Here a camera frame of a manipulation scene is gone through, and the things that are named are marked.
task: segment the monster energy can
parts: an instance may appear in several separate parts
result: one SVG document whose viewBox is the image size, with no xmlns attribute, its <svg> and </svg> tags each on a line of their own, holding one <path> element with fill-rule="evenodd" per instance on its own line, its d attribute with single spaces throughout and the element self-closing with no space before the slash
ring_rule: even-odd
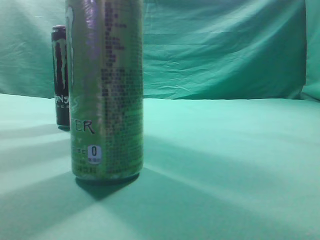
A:
<svg viewBox="0 0 320 240">
<path fill-rule="evenodd" d="M 142 0 L 66 0 L 72 172 L 116 181 L 143 167 Z"/>
<path fill-rule="evenodd" d="M 60 128 L 68 129 L 70 120 L 66 27 L 54 26 L 51 40 L 56 123 Z"/>
</svg>

